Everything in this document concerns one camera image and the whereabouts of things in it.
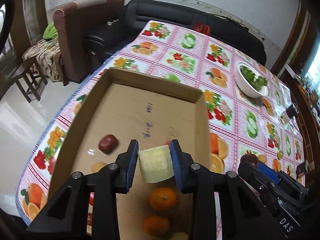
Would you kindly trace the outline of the dried red jujube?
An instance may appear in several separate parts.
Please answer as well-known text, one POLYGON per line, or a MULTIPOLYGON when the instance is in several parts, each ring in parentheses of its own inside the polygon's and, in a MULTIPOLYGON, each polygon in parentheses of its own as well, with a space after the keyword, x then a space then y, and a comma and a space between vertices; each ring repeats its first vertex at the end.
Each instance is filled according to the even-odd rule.
POLYGON ((112 135, 108 134, 104 136, 101 141, 99 142, 99 150, 104 154, 112 153, 118 146, 118 139, 112 135))

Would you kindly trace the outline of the small orange mandarin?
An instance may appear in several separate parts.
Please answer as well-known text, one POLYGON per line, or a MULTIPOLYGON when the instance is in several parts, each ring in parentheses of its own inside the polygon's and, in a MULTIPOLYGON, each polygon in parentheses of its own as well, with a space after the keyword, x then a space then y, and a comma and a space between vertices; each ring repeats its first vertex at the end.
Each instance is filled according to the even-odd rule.
POLYGON ((171 188, 160 187, 152 191, 149 203, 156 211, 169 211, 178 204, 178 197, 171 188))

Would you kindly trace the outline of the orange mandarin with leaf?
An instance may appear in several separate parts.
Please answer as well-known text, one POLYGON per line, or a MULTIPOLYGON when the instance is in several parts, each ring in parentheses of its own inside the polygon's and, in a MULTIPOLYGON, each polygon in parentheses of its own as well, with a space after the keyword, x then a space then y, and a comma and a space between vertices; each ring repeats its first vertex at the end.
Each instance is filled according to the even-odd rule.
POLYGON ((170 230, 170 222, 162 216, 150 216, 144 220, 143 230, 150 236, 163 236, 170 230))

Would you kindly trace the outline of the pale sugarcane piece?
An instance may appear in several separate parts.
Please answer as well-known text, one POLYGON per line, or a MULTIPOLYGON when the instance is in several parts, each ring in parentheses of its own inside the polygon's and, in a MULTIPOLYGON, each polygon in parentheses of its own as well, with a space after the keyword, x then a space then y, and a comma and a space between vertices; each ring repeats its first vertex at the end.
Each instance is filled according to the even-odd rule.
POLYGON ((146 183, 159 183, 174 176, 168 145, 139 151, 138 157, 140 172, 146 183))

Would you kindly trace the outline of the green grape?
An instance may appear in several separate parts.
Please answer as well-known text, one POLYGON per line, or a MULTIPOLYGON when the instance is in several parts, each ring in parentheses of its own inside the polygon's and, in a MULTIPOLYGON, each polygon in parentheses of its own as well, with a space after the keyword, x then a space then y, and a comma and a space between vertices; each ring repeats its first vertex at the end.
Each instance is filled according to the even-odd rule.
POLYGON ((277 153, 277 158, 278 158, 278 160, 283 159, 283 156, 284 156, 283 151, 279 151, 279 152, 277 153))

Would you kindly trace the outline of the dark red plum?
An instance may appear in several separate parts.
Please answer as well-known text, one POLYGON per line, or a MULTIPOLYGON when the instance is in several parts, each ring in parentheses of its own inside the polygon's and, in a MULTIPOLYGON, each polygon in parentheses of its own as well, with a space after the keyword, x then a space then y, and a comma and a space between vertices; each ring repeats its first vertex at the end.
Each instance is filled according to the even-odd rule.
POLYGON ((241 159, 240 159, 240 163, 249 163, 254 167, 258 167, 259 166, 259 158, 254 155, 254 154, 244 154, 241 159))

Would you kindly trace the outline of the brown longan fruit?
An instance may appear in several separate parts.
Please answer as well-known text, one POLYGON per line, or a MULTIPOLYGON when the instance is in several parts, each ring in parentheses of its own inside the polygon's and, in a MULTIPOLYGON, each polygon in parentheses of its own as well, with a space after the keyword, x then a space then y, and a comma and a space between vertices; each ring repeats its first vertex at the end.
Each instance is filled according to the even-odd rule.
POLYGON ((93 173, 97 173, 105 166, 107 166, 107 164, 104 162, 96 162, 91 166, 91 171, 93 173))

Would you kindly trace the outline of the tan round longan fruit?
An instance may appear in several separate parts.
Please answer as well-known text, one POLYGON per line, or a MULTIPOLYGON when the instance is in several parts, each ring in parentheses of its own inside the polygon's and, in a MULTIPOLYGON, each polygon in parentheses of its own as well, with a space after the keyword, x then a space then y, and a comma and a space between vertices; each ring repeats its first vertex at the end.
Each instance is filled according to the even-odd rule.
POLYGON ((267 164, 267 157, 264 154, 260 154, 258 155, 258 159, 260 162, 262 162, 263 164, 267 164))

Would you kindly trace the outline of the floral fruit print tablecloth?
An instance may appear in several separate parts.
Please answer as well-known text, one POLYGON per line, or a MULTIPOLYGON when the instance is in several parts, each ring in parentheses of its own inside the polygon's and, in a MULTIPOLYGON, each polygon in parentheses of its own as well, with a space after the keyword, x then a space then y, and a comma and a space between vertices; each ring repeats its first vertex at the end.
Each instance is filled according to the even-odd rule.
MULTIPOLYGON (((28 226, 48 202, 57 157, 72 122, 99 77, 110 68, 167 79, 203 93, 211 150, 210 166, 206 168, 211 172, 233 171, 239 176, 238 167, 244 154, 264 154, 269 168, 283 171, 303 185, 303 181, 296 178, 297 166, 303 160, 302 138, 287 118, 290 91, 281 81, 247 55, 201 33, 175 30, 167 43, 139 35, 84 81, 41 139, 17 194, 17 206, 28 226), (267 78, 268 96, 253 99, 240 90, 234 74, 239 61, 267 78), (281 160, 277 158, 279 151, 284 153, 281 160)), ((259 192, 244 182, 263 204, 259 192)), ((117 194, 116 201, 119 239, 189 239, 192 194, 180 192, 175 176, 159 183, 146 183, 140 172, 139 157, 129 192, 117 194), (171 188, 176 193, 178 204, 174 209, 156 211, 151 207, 150 194, 160 187, 171 188), (167 218, 169 232, 158 237, 145 233, 143 223, 150 216, 167 218)), ((216 239, 223 239, 218 193, 215 207, 216 239)))

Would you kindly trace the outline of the wooden side cabinet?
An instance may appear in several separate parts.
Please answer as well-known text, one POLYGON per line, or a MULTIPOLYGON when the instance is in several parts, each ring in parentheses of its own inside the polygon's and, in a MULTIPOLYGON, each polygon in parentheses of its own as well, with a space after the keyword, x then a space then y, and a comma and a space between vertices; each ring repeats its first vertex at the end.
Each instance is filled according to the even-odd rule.
POLYGON ((280 56, 271 68, 271 72, 290 89, 290 95, 297 104, 296 117, 302 133, 304 158, 310 164, 310 173, 305 176, 305 185, 309 187, 319 169, 319 123, 315 108, 319 96, 313 88, 316 77, 307 73, 316 57, 319 46, 319 29, 307 9, 306 3, 299 1, 293 27, 280 56))

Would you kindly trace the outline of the green leafy vegetables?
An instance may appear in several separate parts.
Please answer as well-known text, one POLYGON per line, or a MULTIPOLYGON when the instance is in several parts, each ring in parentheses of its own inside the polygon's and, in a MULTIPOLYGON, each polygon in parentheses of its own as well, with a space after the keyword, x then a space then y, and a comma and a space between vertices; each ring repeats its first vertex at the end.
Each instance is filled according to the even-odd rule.
POLYGON ((267 80, 263 76, 256 75, 250 68, 241 66, 240 72, 256 91, 261 91, 264 86, 267 86, 267 80))

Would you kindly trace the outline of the shallow cardboard box tray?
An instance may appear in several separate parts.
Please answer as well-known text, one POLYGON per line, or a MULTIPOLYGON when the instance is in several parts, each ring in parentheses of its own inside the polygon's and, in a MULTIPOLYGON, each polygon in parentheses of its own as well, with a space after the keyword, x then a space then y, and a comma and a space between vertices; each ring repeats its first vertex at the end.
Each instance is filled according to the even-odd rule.
POLYGON ((203 93, 194 87, 138 72, 110 68, 99 77, 78 111, 63 142, 50 181, 48 200, 74 173, 92 174, 96 162, 110 164, 127 151, 176 139, 183 152, 210 166, 210 136, 203 93), (99 150, 101 139, 118 139, 110 154, 99 150))

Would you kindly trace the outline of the black leather sofa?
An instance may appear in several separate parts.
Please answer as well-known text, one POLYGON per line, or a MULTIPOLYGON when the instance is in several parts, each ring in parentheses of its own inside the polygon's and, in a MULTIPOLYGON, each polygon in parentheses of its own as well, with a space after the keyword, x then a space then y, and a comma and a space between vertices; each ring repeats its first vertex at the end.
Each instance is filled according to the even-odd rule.
POLYGON ((139 35, 167 43, 175 30, 195 33, 206 27, 208 36, 223 42, 260 64, 266 63, 263 42, 240 23, 222 16, 182 5, 131 0, 118 13, 114 24, 103 24, 89 30, 83 39, 85 52, 104 62, 114 53, 133 42, 139 35))

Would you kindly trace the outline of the floral patterned seat cover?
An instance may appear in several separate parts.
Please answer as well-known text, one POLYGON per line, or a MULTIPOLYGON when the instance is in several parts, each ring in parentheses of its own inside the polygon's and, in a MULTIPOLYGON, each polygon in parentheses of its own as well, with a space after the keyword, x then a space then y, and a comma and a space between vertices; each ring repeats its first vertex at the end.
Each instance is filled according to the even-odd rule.
POLYGON ((44 75, 49 77, 52 82, 60 82, 63 81, 60 56, 60 46, 57 38, 41 39, 25 51, 22 59, 27 60, 36 57, 44 75))

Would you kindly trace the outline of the red object on sofa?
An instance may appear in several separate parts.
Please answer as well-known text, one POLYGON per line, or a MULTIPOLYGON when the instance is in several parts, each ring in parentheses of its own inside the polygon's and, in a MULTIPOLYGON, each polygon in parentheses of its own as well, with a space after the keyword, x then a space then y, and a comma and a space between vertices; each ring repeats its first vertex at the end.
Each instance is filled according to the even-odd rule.
POLYGON ((211 29, 210 26, 204 25, 201 22, 197 22, 194 26, 194 31, 209 36, 211 29))

